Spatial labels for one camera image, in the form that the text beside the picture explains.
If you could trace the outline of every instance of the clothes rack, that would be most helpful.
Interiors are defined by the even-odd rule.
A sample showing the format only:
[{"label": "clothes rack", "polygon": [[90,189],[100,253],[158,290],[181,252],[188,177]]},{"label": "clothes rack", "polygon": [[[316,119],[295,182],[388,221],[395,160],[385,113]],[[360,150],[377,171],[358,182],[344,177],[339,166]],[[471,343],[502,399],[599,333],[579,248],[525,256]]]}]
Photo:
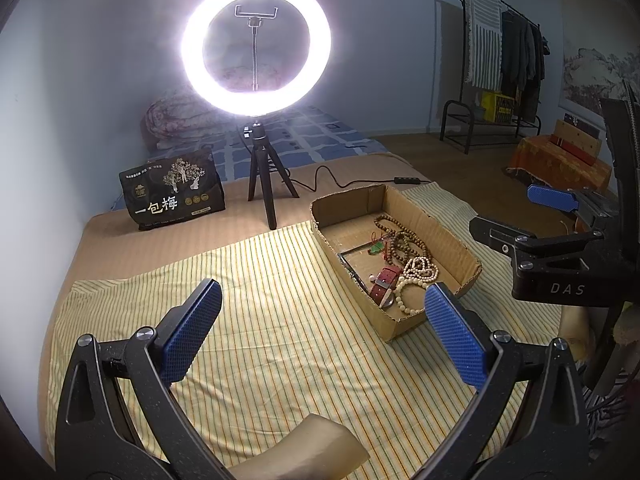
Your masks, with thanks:
[{"label": "clothes rack", "polygon": [[[466,26],[467,26],[467,22],[466,22],[466,0],[460,0],[462,2],[462,27],[463,27],[463,41],[464,38],[466,38]],[[529,18],[527,18],[524,14],[522,14],[521,12],[519,12],[517,9],[515,9],[514,7],[510,6],[510,4],[508,4],[507,2],[505,2],[504,0],[500,0],[500,2],[505,5],[511,12],[515,12],[516,14],[518,14],[519,16],[521,16],[522,18],[524,18],[525,20],[527,20],[531,25],[533,25],[534,27],[537,27],[538,30],[540,30],[540,25],[537,23],[532,22]],[[540,120],[540,117],[536,116],[536,121],[534,123],[530,122],[530,121],[525,121],[522,118],[522,114],[520,111],[520,108],[518,108],[518,116],[517,118],[511,118],[511,123],[505,124],[505,123],[494,123],[491,121],[486,121],[486,120],[477,120],[475,115],[474,115],[474,111],[472,110],[471,106],[467,105],[463,100],[463,92],[464,92],[464,88],[465,88],[465,70],[466,70],[466,63],[467,63],[467,59],[466,59],[466,45],[464,46],[464,48],[462,49],[462,69],[461,69],[461,75],[460,75],[460,94],[458,95],[458,100],[449,100],[445,103],[443,111],[442,111],[442,126],[440,127],[440,140],[444,140],[445,138],[451,140],[452,142],[455,142],[456,144],[463,146],[464,150],[465,150],[465,155],[468,155],[469,153],[469,149],[471,148],[471,146],[497,146],[497,145],[501,145],[501,144],[517,144],[518,142],[520,142],[520,139],[525,137],[523,134],[520,133],[520,129],[521,128],[536,128],[537,129],[537,135],[540,134],[540,131],[542,130],[542,120]],[[451,105],[457,105],[460,107],[465,108],[466,113],[450,113],[449,112],[449,107]],[[456,134],[456,135],[452,135],[450,132],[447,134],[446,133],[446,127],[447,127],[447,118],[452,118],[454,120],[457,120],[459,122],[468,124],[468,130],[466,133],[462,133],[462,134]],[[498,142],[475,142],[472,144],[472,138],[474,135],[474,128],[476,126],[476,124],[481,124],[481,125],[487,125],[487,126],[501,126],[501,127],[505,127],[505,126],[509,126],[509,127],[515,127],[515,134],[512,134],[510,132],[507,133],[493,133],[493,134],[482,134],[482,137],[497,137]],[[458,138],[460,137],[466,137],[465,142],[462,143],[458,140]]]}]

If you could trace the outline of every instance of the orange cloth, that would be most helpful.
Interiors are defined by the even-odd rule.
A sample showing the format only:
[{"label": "orange cloth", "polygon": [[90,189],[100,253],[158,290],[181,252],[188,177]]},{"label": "orange cloth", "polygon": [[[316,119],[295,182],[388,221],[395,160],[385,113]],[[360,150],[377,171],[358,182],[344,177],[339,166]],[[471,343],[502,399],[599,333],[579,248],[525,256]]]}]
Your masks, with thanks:
[{"label": "orange cloth", "polygon": [[549,140],[550,136],[526,137],[511,157],[507,171],[524,170],[557,189],[604,191],[609,185],[611,167],[596,160],[593,166],[581,161]]}]

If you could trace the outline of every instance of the yellow striped cloth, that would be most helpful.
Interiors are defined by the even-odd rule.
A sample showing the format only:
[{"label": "yellow striped cloth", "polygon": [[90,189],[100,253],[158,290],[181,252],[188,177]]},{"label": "yellow striped cloth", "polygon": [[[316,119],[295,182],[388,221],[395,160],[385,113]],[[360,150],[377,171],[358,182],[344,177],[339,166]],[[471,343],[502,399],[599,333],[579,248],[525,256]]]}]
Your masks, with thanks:
[{"label": "yellow striped cloth", "polygon": [[[491,329],[546,344],[558,330],[559,308],[511,298],[508,258],[468,234],[474,211],[437,184],[405,193],[482,260],[465,306]],[[128,280],[76,282],[54,326],[46,427],[51,452],[76,338],[86,332],[98,340],[128,338],[140,326],[157,324],[206,277],[222,285],[222,313],[187,377],[172,389],[225,465],[266,450],[318,413],[345,425],[370,452],[351,478],[407,478],[472,397],[428,323],[390,344],[380,341],[304,222]],[[128,381],[123,386],[143,443],[161,456]],[[523,391],[514,391],[486,454],[504,441]]]}]

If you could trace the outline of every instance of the wooden floor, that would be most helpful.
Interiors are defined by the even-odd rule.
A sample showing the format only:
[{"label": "wooden floor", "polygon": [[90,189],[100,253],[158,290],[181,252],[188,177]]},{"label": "wooden floor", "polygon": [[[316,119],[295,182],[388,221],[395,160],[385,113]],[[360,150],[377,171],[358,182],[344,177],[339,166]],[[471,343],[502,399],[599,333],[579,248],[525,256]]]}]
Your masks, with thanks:
[{"label": "wooden floor", "polygon": [[376,137],[392,153],[436,181],[455,196],[469,202],[483,216],[534,232],[538,237],[566,234],[572,220],[554,209],[532,204],[527,187],[506,176],[515,146],[462,148],[437,135],[411,134]]}]

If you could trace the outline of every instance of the hanging clothes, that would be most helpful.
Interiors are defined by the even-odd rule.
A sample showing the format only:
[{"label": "hanging clothes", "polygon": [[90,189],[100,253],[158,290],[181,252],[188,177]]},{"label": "hanging clothes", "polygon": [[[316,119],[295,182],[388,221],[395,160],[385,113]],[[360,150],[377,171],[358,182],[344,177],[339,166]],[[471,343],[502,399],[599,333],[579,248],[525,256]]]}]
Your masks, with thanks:
[{"label": "hanging clothes", "polygon": [[535,75],[527,81],[522,91],[520,115],[525,121],[533,123],[536,121],[536,115],[538,114],[540,85],[545,78],[545,47],[540,29],[531,24],[529,24],[529,28],[534,40]]},{"label": "hanging clothes", "polygon": [[529,22],[507,10],[502,13],[502,93],[514,94],[514,88],[524,90],[527,81],[536,75],[536,46]]},{"label": "hanging clothes", "polygon": [[468,72],[466,82],[486,90],[500,89],[502,25],[500,0],[467,0]]}]

